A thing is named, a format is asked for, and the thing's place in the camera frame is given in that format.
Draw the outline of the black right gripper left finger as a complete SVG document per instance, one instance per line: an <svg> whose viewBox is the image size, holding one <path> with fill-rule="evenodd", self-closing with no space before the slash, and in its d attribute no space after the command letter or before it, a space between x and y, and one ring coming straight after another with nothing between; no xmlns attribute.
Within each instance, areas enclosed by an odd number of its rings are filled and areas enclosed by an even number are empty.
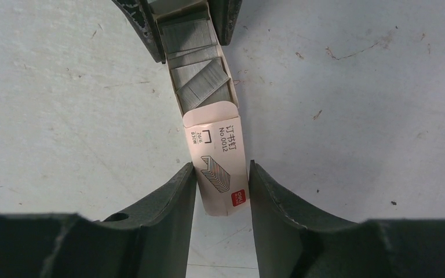
<svg viewBox="0 0 445 278"><path fill-rule="evenodd" d="M102 221L0 214L0 277L185 277L196 195L192 163Z"/></svg>

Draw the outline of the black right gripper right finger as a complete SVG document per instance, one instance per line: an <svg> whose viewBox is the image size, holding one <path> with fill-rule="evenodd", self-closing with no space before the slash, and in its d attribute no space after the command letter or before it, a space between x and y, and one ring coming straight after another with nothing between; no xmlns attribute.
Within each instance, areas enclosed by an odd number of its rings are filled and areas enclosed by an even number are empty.
<svg viewBox="0 0 445 278"><path fill-rule="evenodd" d="M445 277L445 219L334 216L249 171L251 217L261 277Z"/></svg>

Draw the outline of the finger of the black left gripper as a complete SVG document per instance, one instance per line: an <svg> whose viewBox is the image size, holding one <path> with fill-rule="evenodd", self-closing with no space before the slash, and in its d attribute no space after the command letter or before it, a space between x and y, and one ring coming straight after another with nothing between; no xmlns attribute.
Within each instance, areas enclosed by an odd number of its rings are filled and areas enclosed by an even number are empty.
<svg viewBox="0 0 445 278"><path fill-rule="evenodd" d="M156 63L166 63L158 25L147 0L112 0L127 18Z"/></svg>
<svg viewBox="0 0 445 278"><path fill-rule="evenodd" d="M208 0L211 19L222 46L231 43L242 0Z"/></svg>

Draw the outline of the white staple tray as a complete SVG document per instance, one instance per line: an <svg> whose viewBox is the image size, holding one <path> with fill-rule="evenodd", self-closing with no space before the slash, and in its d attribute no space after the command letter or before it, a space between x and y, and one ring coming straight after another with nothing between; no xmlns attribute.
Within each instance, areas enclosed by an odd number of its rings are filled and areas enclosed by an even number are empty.
<svg viewBox="0 0 445 278"><path fill-rule="evenodd" d="M182 114L219 101L238 104L210 1L149 1Z"/></svg>

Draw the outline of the small white staple box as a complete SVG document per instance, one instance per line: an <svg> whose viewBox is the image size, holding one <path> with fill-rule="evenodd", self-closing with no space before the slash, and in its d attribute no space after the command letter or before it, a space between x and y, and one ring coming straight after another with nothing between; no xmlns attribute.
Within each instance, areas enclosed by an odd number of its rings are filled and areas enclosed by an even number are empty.
<svg viewBox="0 0 445 278"><path fill-rule="evenodd" d="M185 136L206 214L229 216L250 203L241 118L219 101L183 116Z"/></svg>

